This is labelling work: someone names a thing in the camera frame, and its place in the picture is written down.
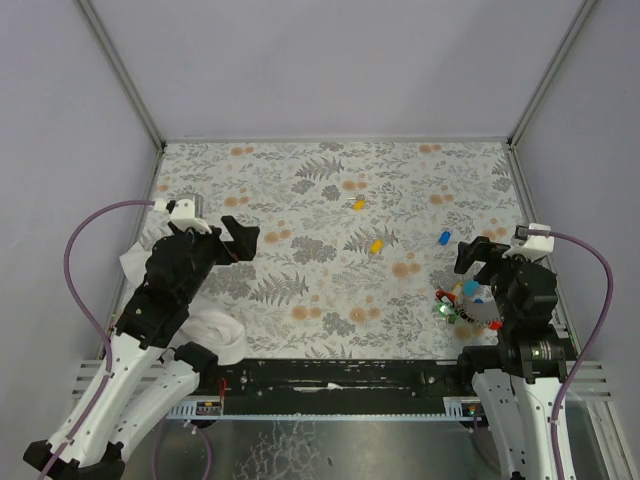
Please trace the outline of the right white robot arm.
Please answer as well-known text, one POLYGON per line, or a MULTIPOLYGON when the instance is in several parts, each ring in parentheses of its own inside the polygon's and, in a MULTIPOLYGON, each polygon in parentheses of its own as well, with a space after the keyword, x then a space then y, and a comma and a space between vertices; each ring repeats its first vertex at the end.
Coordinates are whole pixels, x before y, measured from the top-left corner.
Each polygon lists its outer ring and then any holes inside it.
POLYGON ((462 377, 479 397, 504 479, 573 479, 564 387, 565 346, 551 323, 556 275, 540 260, 551 239, 528 239, 511 248, 479 236, 460 243, 454 267, 487 286, 501 327, 493 346, 467 346, 458 357, 462 377))

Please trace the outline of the metal keyring organizer with keys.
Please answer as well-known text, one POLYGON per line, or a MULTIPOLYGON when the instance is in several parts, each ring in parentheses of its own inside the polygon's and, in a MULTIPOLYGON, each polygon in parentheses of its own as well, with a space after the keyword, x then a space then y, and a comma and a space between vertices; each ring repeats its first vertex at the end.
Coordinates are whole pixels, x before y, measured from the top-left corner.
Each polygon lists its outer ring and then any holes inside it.
POLYGON ((497 331, 503 321, 489 293, 475 280, 458 282, 449 291, 436 291, 437 311, 450 324, 464 321, 497 331))

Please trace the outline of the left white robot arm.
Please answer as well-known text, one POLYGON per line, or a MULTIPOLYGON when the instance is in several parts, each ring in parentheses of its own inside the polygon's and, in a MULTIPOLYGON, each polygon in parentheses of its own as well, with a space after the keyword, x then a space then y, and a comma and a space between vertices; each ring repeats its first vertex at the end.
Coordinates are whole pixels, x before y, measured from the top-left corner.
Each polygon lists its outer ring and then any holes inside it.
POLYGON ((198 292, 215 267, 250 262, 260 230, 234 217, 222 229, 171 228, 150 250, 120 258, 134 285, 89 386, 59 429, 23 459, 42 478, 118 479, 151 428, 222 366, 247 354, 244 328, 198 292), (221 239, 222 230, 229 233, 221 239))

